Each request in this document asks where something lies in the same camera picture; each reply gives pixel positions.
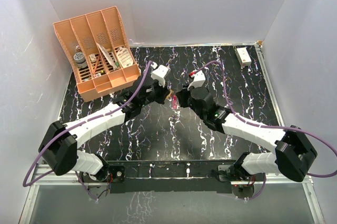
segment robotic arm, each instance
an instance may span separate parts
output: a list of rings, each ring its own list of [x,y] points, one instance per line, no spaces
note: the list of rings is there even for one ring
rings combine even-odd
[[[108,128],[121,125],[139,115],[142,107],[154,101],[160,104],[164,103],[167,95],[170,93],[165,81],[170,69],[163,65],[158,67],[156,63],[152,64],[152,68],[155,70],[152,71],[151,76],[149,74],[146,75],[140,91],[122,110],[106,115],[129,100],[140,84],[142,76],[140,76],[130,88],[122,91],[112,103],[103,109],[64,125],[59,121],[50,125],[38,149],[39,152],[60,132],[78,123],[86,122],[82,126],[65,133],[57,141],[52,143],[42,155],[56,175],[61,176],[70,170],[74,170],[86,172],[95,177],[98,181],[102,181],[107,177],[109,165],[101,156],[85,153],[77,149],[92,137]]]
[[[205,76],[202,71],[192,73],[190,77],[193,78],[192,83],[186,84],[176,94],[181,107],[190,107],[211,130],[239,136],[270,151],[261,154],[245,152],[226,171],[214,171],[217,175],[237,180],[257,173],[282,173],[293,181],[303,181],[317,157],[316,150],[305,134],[243,123],[230,109],[214,102],[208,89],[203,87]],[[249,119],[245,121],[264,125]]]

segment orange object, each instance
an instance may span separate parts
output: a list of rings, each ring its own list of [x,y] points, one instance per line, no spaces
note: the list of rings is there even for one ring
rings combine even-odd
[[[140,76],[140,70],[127,42],[121,15],[116,6],[81,15],[54,23],[55,34],[73,68],[77,89],[84,101],[91,101],[104,95],[132,86]],[[113,69],[97,48],[96,43],[111,49],[116,57],[116,50],[124,46],[132,55],[134,64]],[[79,46],[88,66],[79,69],[73,56]],[[96,63],[92,63],[89,55],[94,54]]]

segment gray wall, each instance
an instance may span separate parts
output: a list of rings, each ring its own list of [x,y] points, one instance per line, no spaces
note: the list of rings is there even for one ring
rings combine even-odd
[[[50,0],[60,19],[117,5],[131,45],[265,38],[284,0]]]
[[[26,172],[57,119],[71,69],[49,0],[0,0],[0,222],[17,223]]]
[[[282,115],[337,148],[337,0],[285,0],[263,43]],[[336,156],[312,140],[319,153],[310,172],[336,170]],[[327,223],[336,223],[337,177],[314,179]]]

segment small white device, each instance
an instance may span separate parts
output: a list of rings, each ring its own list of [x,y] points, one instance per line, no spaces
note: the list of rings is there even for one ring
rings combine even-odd
[[[241,67],[250,66],[252,63],[251,57],[248,54],[247,48],[236,48],[235,54],[240,62]]]

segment marble tabletop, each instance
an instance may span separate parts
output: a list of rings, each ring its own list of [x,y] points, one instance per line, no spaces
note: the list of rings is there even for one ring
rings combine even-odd
[[[211,60],[222,60],[234,109],[246,118],[278,125],[255,47],[247,46],[247,51],[252,64],[241,68],[235,46],[132,48],[141,72],[149,60],[171,69],[168,85],[173,91],[181,89],[191,71]],[[206,87],[214,100],[225,106],[220,69],[211,66],[204,73]],[[72,74],[60,121],[66,123],[85,117],[106,106],[118,93],[85,103],[77,92]],[[82,149],[97,153],[107,161],[236,160],[244,151],[265,152],[249,141],[208,129],[189,108],[173,109],[171,100],[166,100],[164,105],[152,103],[144,107],[136,118],[93,137]]]

